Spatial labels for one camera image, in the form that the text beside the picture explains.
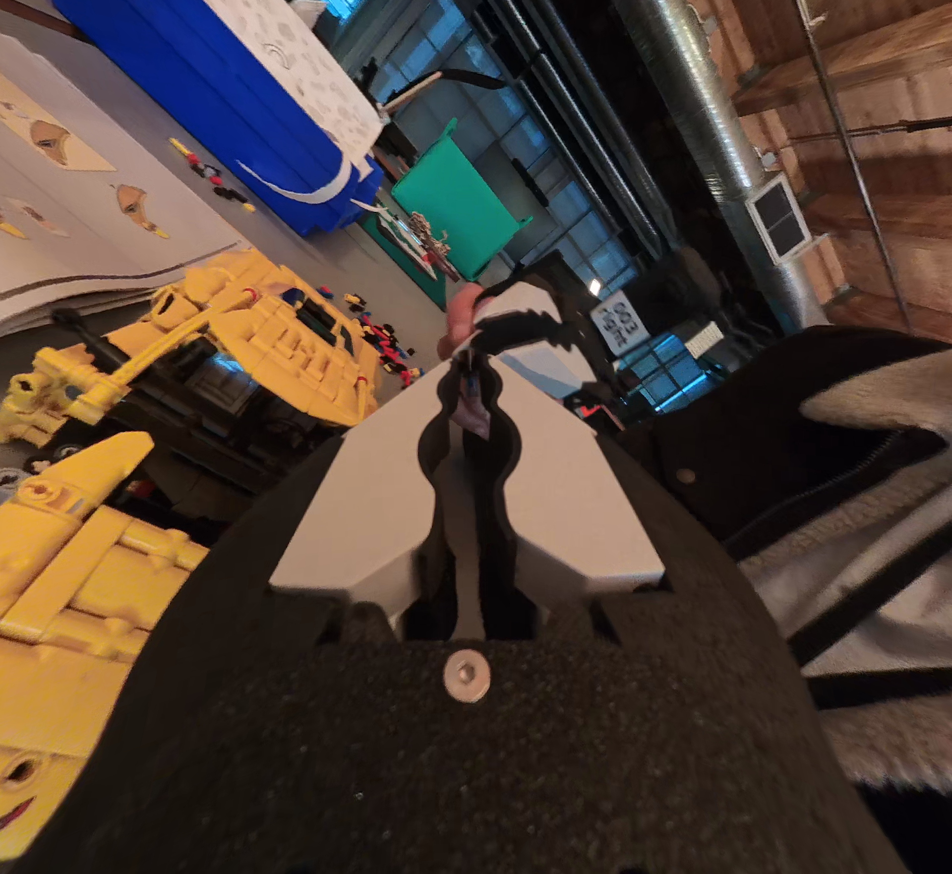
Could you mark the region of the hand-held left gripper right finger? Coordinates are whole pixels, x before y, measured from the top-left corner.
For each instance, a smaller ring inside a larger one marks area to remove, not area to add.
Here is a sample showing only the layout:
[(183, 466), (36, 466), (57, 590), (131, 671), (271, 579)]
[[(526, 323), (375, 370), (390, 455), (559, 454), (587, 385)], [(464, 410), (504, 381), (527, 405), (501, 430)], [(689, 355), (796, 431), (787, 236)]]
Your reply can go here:
[(500, 359), (479, 366), (479, 600), (489, 640), (530, 640), (542, 617), (651, 591), (664, 565), (597, 434)]

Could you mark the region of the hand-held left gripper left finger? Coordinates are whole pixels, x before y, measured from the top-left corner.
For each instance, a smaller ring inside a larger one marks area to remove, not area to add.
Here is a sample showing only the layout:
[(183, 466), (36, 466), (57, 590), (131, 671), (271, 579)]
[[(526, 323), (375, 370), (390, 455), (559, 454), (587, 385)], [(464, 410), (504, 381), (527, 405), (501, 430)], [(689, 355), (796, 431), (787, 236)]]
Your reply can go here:
[(272, 590), (373, 605), (407, 638), (451, 638), (456, 566), (437, 472), (459, 391), (460, 370), (447, 360), (341, 439)]

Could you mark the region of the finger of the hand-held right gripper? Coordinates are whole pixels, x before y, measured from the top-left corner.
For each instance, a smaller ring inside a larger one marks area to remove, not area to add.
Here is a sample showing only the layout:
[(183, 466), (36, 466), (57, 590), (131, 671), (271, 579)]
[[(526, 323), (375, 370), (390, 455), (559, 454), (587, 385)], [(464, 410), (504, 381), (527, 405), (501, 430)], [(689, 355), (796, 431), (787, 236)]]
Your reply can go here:
[(577, 345), (565, 347), (538, 340), (494, 352), (498, 362), (555, 400), (565, 400), (597, 381)]
[(548, 291), (516, 283), (477, 304), (470, 349), (516, 349), (534, 344), (564, 345), (562, 315)]

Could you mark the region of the large printed paper bag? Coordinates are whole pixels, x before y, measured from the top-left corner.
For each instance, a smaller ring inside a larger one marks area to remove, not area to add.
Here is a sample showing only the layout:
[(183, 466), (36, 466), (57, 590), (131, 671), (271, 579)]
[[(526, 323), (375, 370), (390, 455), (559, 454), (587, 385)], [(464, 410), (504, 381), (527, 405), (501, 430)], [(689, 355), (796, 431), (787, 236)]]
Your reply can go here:
[(285, 0), (203, 0), (365, 176), (383, 130), (376, 106)]

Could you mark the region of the blue plastic bin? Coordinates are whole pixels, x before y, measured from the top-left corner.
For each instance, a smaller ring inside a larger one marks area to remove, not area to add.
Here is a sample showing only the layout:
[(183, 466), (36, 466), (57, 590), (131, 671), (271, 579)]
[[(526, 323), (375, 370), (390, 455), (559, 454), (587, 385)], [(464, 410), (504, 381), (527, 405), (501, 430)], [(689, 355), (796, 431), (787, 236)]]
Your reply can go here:
[(384, 172), (353, 166), (333, 200), (281, 197), (238, 166), (280, 187), (310, 192), (344, 154), (203, 0), (54, 0), (55, 6), (138, 83), (242, 185), (297, 234), (334, 231), (372, 205)]

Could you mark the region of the person's right hand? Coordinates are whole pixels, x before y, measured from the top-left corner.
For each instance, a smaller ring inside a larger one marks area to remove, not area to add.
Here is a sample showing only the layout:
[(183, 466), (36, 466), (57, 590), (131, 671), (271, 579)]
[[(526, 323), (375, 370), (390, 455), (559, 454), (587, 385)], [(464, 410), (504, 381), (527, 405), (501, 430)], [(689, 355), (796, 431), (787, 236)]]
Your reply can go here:
[(495, 299), (481, 285), (465, 284), (448, 303), (446, 333), (437, 344), (441, 362), (451, 359), (475, 335), (475, 323), (481, 311)]

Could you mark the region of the small wooden model kit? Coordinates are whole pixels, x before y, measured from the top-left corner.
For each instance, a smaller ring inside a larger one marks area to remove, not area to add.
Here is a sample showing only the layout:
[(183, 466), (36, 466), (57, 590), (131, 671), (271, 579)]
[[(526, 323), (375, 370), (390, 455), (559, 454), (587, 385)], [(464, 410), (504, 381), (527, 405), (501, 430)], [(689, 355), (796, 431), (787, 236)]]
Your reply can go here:
[(422, 214), (413, 212), (407, 220), (385, 206), (378, 206), (375, 215), (381, 232), (409, 258), (418, 272), (432, 280), (439, 276), (452, 283), (462, 280), (462, 274), (449, 261), (450, 246), (444, 240), (435, 239), (428, 220)]

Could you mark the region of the teal green container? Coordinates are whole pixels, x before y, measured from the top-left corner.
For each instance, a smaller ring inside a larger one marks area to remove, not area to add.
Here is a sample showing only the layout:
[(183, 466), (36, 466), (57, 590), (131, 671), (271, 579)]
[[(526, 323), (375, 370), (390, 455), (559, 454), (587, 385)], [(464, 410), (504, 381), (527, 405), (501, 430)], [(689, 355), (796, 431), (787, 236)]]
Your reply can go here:
[(468, 282), (476, 281), (517, 232), (532, 222), (515, 219), (453, 140), (458, 120), (393, 186), (407, 213), (419, 213), (438, 239), (446, 233), (447, 259)]

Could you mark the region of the dark green mat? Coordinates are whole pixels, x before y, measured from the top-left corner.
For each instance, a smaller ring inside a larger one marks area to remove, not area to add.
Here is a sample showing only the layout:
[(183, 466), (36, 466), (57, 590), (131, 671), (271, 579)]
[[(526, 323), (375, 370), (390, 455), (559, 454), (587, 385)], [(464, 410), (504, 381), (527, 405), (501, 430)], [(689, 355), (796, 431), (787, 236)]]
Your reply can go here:
[(446, 279), (433, 277), (425, 272), (408, 253), (395, 242), (387, 229), (380, 225), (379, 218), (372, 213), (365, 212), (359, 217), (358, 225), (375, 243), (383, 249), (387, 256), (397, 264), (412, 282), (417, 285), (437, 308), (446, 310)]

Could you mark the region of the cluster of red blue pieces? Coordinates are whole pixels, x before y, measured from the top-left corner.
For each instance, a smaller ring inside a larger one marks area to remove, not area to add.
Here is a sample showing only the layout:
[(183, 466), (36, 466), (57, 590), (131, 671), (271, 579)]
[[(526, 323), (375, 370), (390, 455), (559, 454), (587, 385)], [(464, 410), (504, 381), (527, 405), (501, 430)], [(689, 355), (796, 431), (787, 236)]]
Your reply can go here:
[(363, 339), (376, 350), (379, 364), (384, 372), (399, 378), (402, 388), (409, 387), (411, 383), (422, 377), (422, 369), (412, 364), (415, 356), (414, 349), (403, 348), (400, 345), (392, 324), (375, 323), (365, 298), (354, 293), (346, 293), (341, 296), (341, 302), (346, 311), (351, 313), (351, 317), (360, 323)]

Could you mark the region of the white vent grille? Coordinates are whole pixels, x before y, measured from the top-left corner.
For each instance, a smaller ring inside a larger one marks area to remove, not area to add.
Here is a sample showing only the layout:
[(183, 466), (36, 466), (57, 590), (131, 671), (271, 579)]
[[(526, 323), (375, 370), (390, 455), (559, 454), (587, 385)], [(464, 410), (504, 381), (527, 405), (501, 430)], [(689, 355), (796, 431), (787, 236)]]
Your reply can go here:
[(761, 242), (775, 265), (795, 260), (814, 241), (785, 173), (777, 173), (745, 200)]

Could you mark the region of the person's fleece-lined jacket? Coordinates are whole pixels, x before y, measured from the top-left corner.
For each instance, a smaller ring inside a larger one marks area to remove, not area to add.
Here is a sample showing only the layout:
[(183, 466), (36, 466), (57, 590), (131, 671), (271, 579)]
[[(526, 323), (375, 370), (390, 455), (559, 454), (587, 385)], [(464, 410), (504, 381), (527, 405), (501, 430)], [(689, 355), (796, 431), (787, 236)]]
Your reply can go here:
[(909, 872), (950, 872), (950, 344), (817, 326), (617, 437), (792, 641)]

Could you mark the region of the silver ribbed ducts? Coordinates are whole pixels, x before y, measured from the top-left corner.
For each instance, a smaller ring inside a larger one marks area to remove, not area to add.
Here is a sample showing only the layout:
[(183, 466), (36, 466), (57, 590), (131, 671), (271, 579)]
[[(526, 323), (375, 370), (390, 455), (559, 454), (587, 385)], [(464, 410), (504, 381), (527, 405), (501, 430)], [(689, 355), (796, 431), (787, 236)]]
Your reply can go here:
[(766, 173), (688, 0), (616, 0), (616, 6), (781, 327), (792, 332), (826, 323), (803, 268), (772, 260), (746, 207)]

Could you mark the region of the instruction booklet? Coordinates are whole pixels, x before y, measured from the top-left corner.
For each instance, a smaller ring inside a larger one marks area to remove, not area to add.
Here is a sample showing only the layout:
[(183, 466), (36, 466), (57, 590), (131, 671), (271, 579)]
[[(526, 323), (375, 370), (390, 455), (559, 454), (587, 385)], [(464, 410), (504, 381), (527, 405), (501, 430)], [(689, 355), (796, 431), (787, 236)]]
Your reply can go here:
[(251, 247), (52, 63), (1, 44), (2, 335)]

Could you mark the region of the paned glass wall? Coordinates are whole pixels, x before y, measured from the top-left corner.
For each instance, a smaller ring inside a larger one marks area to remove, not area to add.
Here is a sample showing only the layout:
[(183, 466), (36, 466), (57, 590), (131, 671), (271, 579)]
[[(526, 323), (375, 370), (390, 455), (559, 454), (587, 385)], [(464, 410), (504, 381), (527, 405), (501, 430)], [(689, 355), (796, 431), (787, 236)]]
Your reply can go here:
[[(442, 67), (507, 79), (498, 42), (480, 13), (464, 0), (414, 0), (416, 19), (399, 22), (401, 32), (383, 44), (373, 91), (387, 99), (407, 82)], [(510, 265), (528, 264), (558, 251), (566, 264), (600, 298), (643, 271), (614, 226), (597, 211), (530, 95), (505, 82), (485, 90), (460, 82), (435, 82), (398, 111), (398, 124), (424, 151), (450, 120), (454, 142), (514, 219), (531, 218), (502, 253)]]

